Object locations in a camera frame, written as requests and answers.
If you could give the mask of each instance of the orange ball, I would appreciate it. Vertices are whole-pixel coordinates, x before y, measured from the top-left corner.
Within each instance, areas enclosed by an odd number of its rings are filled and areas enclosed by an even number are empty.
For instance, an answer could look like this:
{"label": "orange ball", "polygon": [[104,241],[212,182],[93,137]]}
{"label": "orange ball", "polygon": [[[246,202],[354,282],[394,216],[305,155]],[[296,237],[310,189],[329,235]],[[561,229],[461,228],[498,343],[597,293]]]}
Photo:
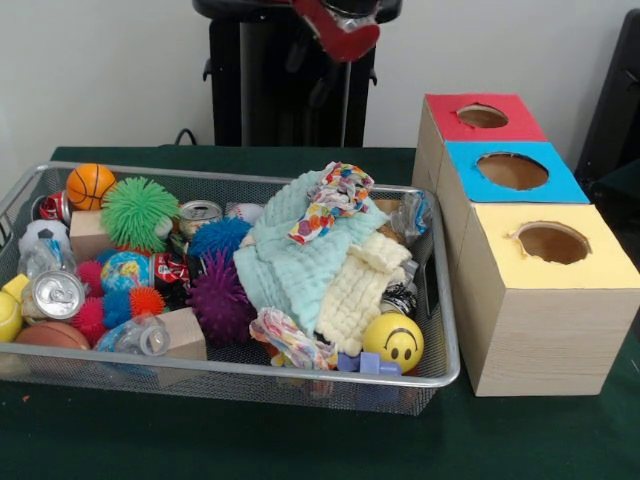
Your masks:
{"label": "orange ball", "polygon": [[100,210],[105,195],[116,184],[111,170],[97,163],[76,168],[67,178],[67,198],[79,210]]}

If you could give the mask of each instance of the red box top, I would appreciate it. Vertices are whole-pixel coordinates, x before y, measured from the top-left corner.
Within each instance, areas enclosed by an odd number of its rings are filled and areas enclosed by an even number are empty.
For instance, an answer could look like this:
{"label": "red box top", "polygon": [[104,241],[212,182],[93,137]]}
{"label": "red box top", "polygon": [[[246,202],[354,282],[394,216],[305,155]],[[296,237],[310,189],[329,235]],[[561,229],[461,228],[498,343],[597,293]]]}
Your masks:
{"label": "red box top", "polygon": [[515,94],[426,95],[444,140],[546,142],[547,137]]}

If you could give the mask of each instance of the soccer ball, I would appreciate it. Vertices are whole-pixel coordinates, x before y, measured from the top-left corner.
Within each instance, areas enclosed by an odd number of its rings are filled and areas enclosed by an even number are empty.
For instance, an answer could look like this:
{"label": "soccer ball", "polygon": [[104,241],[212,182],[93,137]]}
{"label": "soccer ball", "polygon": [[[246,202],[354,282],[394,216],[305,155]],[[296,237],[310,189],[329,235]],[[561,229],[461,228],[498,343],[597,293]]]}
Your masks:
{"label": "soccer ball", "polygon": [[35,220],[27,225],[27,230],[18,242],[20,255],[24,255],[33,248],[38,240],[57,240],[62,248],[71,250],[69,229],[58,220]]}

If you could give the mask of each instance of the wire mesh basket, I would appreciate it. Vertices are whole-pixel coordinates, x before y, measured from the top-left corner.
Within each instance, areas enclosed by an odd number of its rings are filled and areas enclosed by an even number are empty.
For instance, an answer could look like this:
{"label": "wire mesh basket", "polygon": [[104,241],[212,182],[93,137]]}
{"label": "wire mesh basket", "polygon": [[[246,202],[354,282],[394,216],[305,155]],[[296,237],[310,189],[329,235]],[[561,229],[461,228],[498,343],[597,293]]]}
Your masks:
{"label": "wire mesh basket", "polygon": [[[31,221],[34,202],[65,187],[77,166],[51,163],[28,171],[0,202],[0,281],[16,274],[18,239]],[[118,179],[142,175],[163,185],[181,202],[210,199],[227,203],[267,203],[288,179],[109,167]],[[399,199],[409,187],[377,186],[373,198]],[[344,410],[417,415],[438,388],[460,370],[442,222],[436,199],[432,227],[412,247],[420,264],[416,323],[425,353],[414,376],[366,375],[338,371],[274,368],[255,343],[208,349],[208,361],[68,350],[0,343],[0,379],[133,392],[268,402]]]}

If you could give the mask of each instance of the light blue towel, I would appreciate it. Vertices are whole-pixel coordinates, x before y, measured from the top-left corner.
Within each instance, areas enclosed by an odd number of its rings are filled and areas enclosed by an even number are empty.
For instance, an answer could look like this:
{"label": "light blue towel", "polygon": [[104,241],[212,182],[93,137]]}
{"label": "light blue towel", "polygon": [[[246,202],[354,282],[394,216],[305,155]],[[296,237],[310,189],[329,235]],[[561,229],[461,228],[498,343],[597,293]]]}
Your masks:
{"label": "light blue towel", "polygon": [[347,257],[349,245],[362,245],[387,222],[387,216],[368,198],[367,213],[338,217],[325,236],[298,245],[287,233],[309,206],[307,192],[321,172],[308,172],[280,190],[267,203],[249,231],[255,245],[236,251],[233,258],[249,300],[260,310],[274,307],[313,335],[327,288]]}

